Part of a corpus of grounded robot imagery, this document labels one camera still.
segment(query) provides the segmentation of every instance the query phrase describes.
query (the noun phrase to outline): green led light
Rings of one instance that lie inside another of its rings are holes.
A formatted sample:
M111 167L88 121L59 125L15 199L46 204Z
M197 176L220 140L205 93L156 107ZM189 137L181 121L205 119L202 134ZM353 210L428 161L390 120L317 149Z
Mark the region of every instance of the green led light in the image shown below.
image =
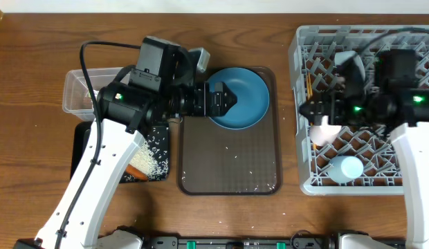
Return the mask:
M413 101L414 102L416 102L416 103L420 103L420 102L422 102L422 101L424 101L425 99L423 98L423 97L421 97L421 96L413 96Z
M122 96L122 94L120 94L120 93L117 93L116 96L115 96L115 99L117 99L117 100L124 100L124 96Z

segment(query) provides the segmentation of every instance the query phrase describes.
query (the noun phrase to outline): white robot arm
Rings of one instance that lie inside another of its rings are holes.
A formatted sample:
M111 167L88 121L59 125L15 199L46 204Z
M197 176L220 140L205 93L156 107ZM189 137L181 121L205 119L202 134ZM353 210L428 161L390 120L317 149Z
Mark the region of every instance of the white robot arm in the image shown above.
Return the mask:
M93 122L86 149L62 200L46 225L36 235L35 239L41 240L42 248L55 248L56 231L61 227L66 211L90 166L96 138L96 122ZM98 160L100 162L93 169L70 215L61 248L93 248L97 245L102 219L122 173L143 143L144 137L138 131L130 134L126 132L126 126L123 124L108 119L102 121L102 146ZM140 238L128 232L126 235L126 242L117 248L138 249L142 246ZM101 248L114 247L102 243Z
M429 122L407 123L391 133L390 140L402 171L407 209L407 249L429 249ZM388 249L367 235L346 234L339 238L342 249Z

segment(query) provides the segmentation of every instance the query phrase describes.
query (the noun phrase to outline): wooden table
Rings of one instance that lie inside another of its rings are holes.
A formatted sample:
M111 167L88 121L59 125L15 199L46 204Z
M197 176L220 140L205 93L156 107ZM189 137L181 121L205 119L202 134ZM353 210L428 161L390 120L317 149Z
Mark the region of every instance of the wooden table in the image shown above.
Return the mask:
M80 68L83 41L140 44L154 35L210 51L210 66L267 66L277 77L284 184L273 196L191 197L176 185L176 127L170 177L116 190L100 234L119 225L181 236L291 237L363 230L406 233L402 196L310 197L299 188L287 50L296 28L314 24L429 24L429 15L5 15L0 25L0 248L34 237L69 183L73 132L62 110L64 77ZM90 47L89 68L125 66L138 53Z

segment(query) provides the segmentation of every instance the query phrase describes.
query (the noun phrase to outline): gray dish rack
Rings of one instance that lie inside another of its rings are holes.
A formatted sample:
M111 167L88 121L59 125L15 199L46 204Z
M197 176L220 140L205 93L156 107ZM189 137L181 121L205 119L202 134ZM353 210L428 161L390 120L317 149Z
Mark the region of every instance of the gray dish rack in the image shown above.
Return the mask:
M300 188L308 195L401 195L402 175L389 141L384 142L367 130L343 127L338 138L324 147L313 148L310 125L298 113L307 99L307 77L313 95L336 85L335 53L357 51L370 40L391 30L407 26L300 26L289 48L290 81L296 108L296 149ZM429 26L417 26L429 29ZM366 88L375 91L374 58L383 50L414 49L421 56L417 66L419 86L429 89L429 35L399 33L390 35L365 51L362 61ZM327 174L329 160L337 155L357 156L364 163L364 174L356 180L337 184Z

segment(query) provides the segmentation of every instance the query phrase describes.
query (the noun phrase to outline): black cable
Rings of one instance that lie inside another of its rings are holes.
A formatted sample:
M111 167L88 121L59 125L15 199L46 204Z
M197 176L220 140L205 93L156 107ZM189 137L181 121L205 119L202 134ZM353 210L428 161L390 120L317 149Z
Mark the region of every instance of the black cable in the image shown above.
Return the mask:
M293 234L293 236L290 238L290 246L293 246L293 248L295 248L295 249L298 249L295 245L293 245L293 238L298 234L298 235L301 235L301 232L306 232L306 233L308 233L308 234L310 234L310 235L313 235L310 231L308 231L308 230L299 230L299 231L297 231L297 232L295 232L294 234ZM312 238L312 239L314 239L314 241L322 248L322 243L319 243L319 241L316 239L316 238Z
M413 27L409 27L409 28L400 28L400 29L397 29L397 30L391 30L390 32L382 34L382 35L379 35L378 37L376 37L373 40L371 40L367 45L365 45L364 47L362 47L355 55L353 55L353 58L355 58L358 55L361 56L364 53L364 51L366 51L371 45L373 45L377 41L381 40L382 38L390 36L390 35L394 35L394 34L397 34L397 33L402 33L402 32L416 32L416 33L429 34L429 30L425 29L425 28L413 28Z
M93 86L91 86L89 73L87 72L87 69L85 66L84 50L87 47L87 45L108 45L108 46L119 46L119 47L123 47L123 48L140 49L140 46L129 45L129 44L120 44L120 43L108 42L108 41L86 41L81 46L81 50L80 50L80 54L79 54L79 58L80 58L80 62L81 62L81 69L82 69L82 72L84 73L84 79L85 79L87 88L89 89L91 102L93 103L93 107L94 107L93 112L94 112L95 117L96 117L96 128L97 128L96 148L95 148L95 154L93 156L93 159L91 159L90 167L87 170L87 172L84 176L84 179L82 179L81 185L77 189L77 192L76 192L75 196L73 197L73 200L71 201L71 203L69 205L69 208L65 214L64 220L61 223L61 228L57 231L55 249L59 249L61 246L62 237L64 236L64 233L65 233L65 227L67 226L67 223L69 222L69 218L70 218L70 215L73 211L73 208L75 207L75 204L76 204L77 200L79 199L79 197L82 193L82 190L84 189L84 186L85 186L87 180L89 179L91 172L93 171L93 168L95 167L96 163L98 163L98 156L99 156L99 153L101 150L102 118L100 115L98 101L96 100L95 94L93 93Z

